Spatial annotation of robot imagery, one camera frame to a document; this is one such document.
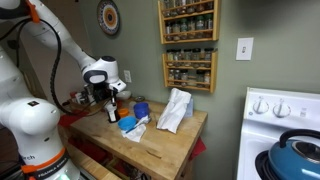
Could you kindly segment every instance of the kitchen counter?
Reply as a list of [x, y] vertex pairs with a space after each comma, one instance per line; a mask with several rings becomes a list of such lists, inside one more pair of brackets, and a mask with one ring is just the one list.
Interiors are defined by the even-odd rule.
[[173, 134], [156, 129], [166, 104], [150, 102], [152, 121], [146, 125], [140, 143], [123, 138], [117, 124], [110, 124], [105, 113], [79, 119], [71, 130], [150, 175], [153, 179], [179, 179], [202, 131], [208, 114], [194, 111], [184, 118]]

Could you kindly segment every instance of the green wall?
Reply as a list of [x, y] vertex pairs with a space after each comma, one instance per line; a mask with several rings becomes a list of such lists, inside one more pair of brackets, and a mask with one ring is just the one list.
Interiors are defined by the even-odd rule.
[[[111, 55], [119, 74], [130, 70], [133, 95], [167, 103], [161, 53], [167, 47], [219, 49], [215, 93], [190, 91], [195, 109], [207, 111], [201, 135], [207, 150], [196, 158], [194, 179], [232, 179], [246, 88], [259, 87], [320, 93], [320, 1], [222, 0], [220, 40], [164, 46], [160, 44], [157, 0], [114, 0], [121, 16], [116, 36], [97, 23], [98, 0], [81, 1], [93, 54]], [[252, 61], [235, 61], [237, 40], [254, 37]]]

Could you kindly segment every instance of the spice jar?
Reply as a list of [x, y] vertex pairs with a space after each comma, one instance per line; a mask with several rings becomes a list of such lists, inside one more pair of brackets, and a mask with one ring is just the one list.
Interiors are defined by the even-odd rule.
[[168, 74], [168, 80], [174, 80], [174, 70], [173, 69], [170, 69], [169, 70], [169, 74]]
[[[187, 25], [188, 25], [188, 31], [195, 31], [196, 30], [196, 22], [194, 21], [193, 17], [189, 18]], [[193, 32], [192, 33], [190, 32], [187, 34], [188, 39], [193, 39], [194, 36], [195, 36], [195, 33], [193, 33]]]
[[205, 9], [212, 10], [213, 9], [213, 2], [211, 1], [211, 2], [206, 3]]
[[[204, 60], [211, 62], [213, 48], [204, 48]], [[205, 63], [206, 68], [211, 67], [211, 63]]]
[[[174, 24], [172, 25], [172, 32], [173, 33], [180, 33], [180, 24], [178, 21], [175, 21]], [[174, 35], [173, 40], [175, 40], [175, 41], [180, 40], [179, 35]]]
[[188, 77], [188, 86], [197, 86], [197, 79], [195, 76], [189, 76]]
[[[184, 49], [184, 60], [185, 61], [190, 61], [191, 60], [191, 54], [192, 54], [192, 51], [191, 49]], [[191, 66], [191, 63], [190, 62], [185, 62], [184, 63], [185, 66]]]
[[205, 29], [212, 29], [213, 28], [212, 14], [205, 15], [204, 26], [205, 26]]
[[163, 16], [170, 17], [170, 10], [168, 10], [170, 8], [169, 0], [164, 0], [164, 8], [165, 8], [165, 11], [163, 11]]
[[[170, 8], [176, 8], [177, 5], [178, 5], [177, 1], [178, 0], [170, 0]], [[178, 15], [177, 9], [171, 10], [170, 15], [173, 16], [173, 17], [177, 16]]]
[[[187, 32], [188, 31], [188, 25], [187, 25], [187, 19], [182, 18], [180, 21], [180, 32]], [[181, 39], [187, 39], [187, 33], [182, 33], [180, 35]]]
[[[181, 80], [180, 70], [176, 69], [174, 72], [174, 80]], [[180, 82], [174, 82], [175, 85], [180, 85]]]
[[184, 6], [177, 10], [178, 14], [182, 15], [187, 12], [187, 7], [185, 6], [187, 4], [187, 0], [178, 0], [178, 6]]
[[[193, 60], [193, 61], [199, 61], [199, 60], [200, 60], [200, 52], [201, 52], [201, 49], [200, 49], [200, 48], [194, 48], [194, 49], [192, 49], [191, 60]], [[193, 63], [192, 63], [192, 66], [193, 66], [194, 68], [198, 68], [198, 67], [199, 67], [199, 63], [193, 62]]]
[[[172, 33], [172, 27], [170, 22], [166, 22], [166, 34]], [[172, 36], [166, 36], [167, 41], [172, 41]]]
[[[193, 4], [193, 3], [195, 3], [195, 0], [187, 0], [187, 4]], [[194, 13], [194, 8], [195, 6], [188, 6], [187, 13], [188, 14]]]
[[[173, 61], [173, 52], [172, 49], [167, 50], [167, 60], [168, 61]], [[168, 62], [168, 66], [173, 66], [172, 62]]]
[[197, 12], [202, 12], [202, 11], [204, 11], [204, 3], [198, 4], [196, 11], [197, 11]]
[[185, 87], [187, 86], [187, 81], [188, 81], [188, 70], [182, 69], [180, 73], [181, 73], [181, 80], [185, 81], [185, 82], [181, 82], [181, 86]]
[[208, 84], [205, 84], [204, 87], [206, 87], [206, 88], [209, 88], [209, 87], [210, 87], [210, 80], [211, 80], [210, 71], [206, 71], [206, 72], [204, 73], [204, 82], [205, 82], [205, 83], [208, 83]]
[[174, 66], [179, 67], [181, 66], [181, 62], [179, 62], [182, 59], [181, 49], [175, 49], [173, 50], [173, 63]]
[[[204, 82], [204, 71], [197, 70], [197, 82], [203, 83]], [[197, 84], [197, 87], [204, 87], [204, 84]]]
[[[196, 30], [204, 30], [204, 19], [203, 16], [197, 16], [196, 17]], [[196, 38], [202, 38], [203, 32], [197, 32]]]

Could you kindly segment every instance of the spice rack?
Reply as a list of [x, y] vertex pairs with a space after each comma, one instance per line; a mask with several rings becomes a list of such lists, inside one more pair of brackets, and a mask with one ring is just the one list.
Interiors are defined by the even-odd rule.
[[[214, 51], [211, 55], [211, 61], [205, 61], [205, 60], [200, 60], [200, 61], [193, 61], [193, 60], [178, 60], [178, 61], [169, 61], [167, 58], [167, 54], [162, 54], [162, 63], [163, 63], [163, 73], [164, 73], [164, 84], [165, 87], [176, 87], [176, 88], [185, 88], [185, 89], [194, 89], [194, 90], [203, 90], [203, 91], [209, 91], [210, 93], [213, 93], [215, 88], [216, 88], [216, 77], [217, 77], [217, 57], [218, 57], [218, 52]], [[170, 63], [175, 63], [175, 62], [180, 62], [180, 63], [210, 63], [211, 66], [209, 68], [205, 67], [198, 67], [194, 68], [193, 66], [169, 66], [168, 64]], [[205, 70], [205, 71], [210, 71], [210, 83], [204, 83], [204, 82], [192, 82], [196, 84], [196, 86], [190, 86], [189, 84], [191, 81], [184, 81], [184, 80], [170, 80], [169, 79], [169, 70], [170, 69], [188, 69], [188, 70]], [[171, 84], [174, 82], [178, 83], [187, 83], [188, 85], [182, 86], [182, 85], [176, 85], [176, 84]], [[197, 87], [198, 84], [207, 86], [207, 87]]]
[[[165, 5], [162, 1], [158, 1], [158, 14], [159, 14], [159, 26], [160, 26], [160, 38], [161, 44], [172, 44], [172, 43], [185, 43], [185, 42], [202, 42], [202, 41], [216, 41], [219, 39], [219, 27], [220, 27], [220, 0], [200, 0], [200, 2], [187, 4], [184, 6], [177, 6], [174, 8], [165, 8]], [[178, 10], [181, 8], [188, 8], [190, 6], [197, 6], [197, 5], [204, 5], [207, 3], [213, 3], [213, 9], [204, 10], [202, 12], [193, 12], [193, 13], [186, 13], [182, 15], [177, 15], [174, 17], [165, 17], [164, 13], [166, 11]], [[205, 29], [205, 30], [195, 30], [195, 31], [186, 31], [186, 32], [179, 32], [179, 33], [166, 33], [166, 23], [173, 22], [176, 20], [180, 20], [182, 18], [190, 18], [196, 17], [199, 15], [206, 15], [212, 14], [212, 21], [213, 21], [213, 28], [212, 29]], [[167, 40], [167, 37], [174, 37], [174, 36], [184, 36], [186, 33], [189, 34], [196, 34], [196, 33], [205, 33], [208, 36], [204, 36], [201, 38], [192, 38], [192, 39], [179, 39], [179, 40]]]

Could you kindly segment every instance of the cup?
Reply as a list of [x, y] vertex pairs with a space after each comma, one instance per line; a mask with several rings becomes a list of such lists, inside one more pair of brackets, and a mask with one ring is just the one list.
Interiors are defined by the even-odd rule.
[[149, 105], [146, 102], [140, 102], [133, 106], [134, 115], [137, 119], [149, 116]]

